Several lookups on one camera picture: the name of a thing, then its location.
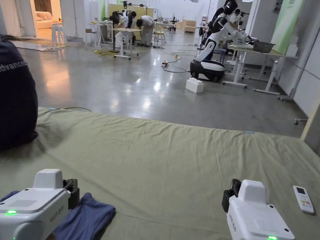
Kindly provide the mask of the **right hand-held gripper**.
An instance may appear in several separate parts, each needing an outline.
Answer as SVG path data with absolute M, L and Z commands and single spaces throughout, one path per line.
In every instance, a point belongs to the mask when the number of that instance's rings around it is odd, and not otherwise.
M 222 207 L 233 240 L 294 240 L 274 205 L 267 202 L 262 182 L 232 179 Z

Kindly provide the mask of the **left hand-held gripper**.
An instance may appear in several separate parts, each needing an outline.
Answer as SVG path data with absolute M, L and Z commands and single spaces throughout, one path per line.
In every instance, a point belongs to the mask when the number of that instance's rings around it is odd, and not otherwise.
M 33 186 L 0 203 L 1 240 L 45 240 L 80 203 L 77 179 L 59 169 L 36 173 Z

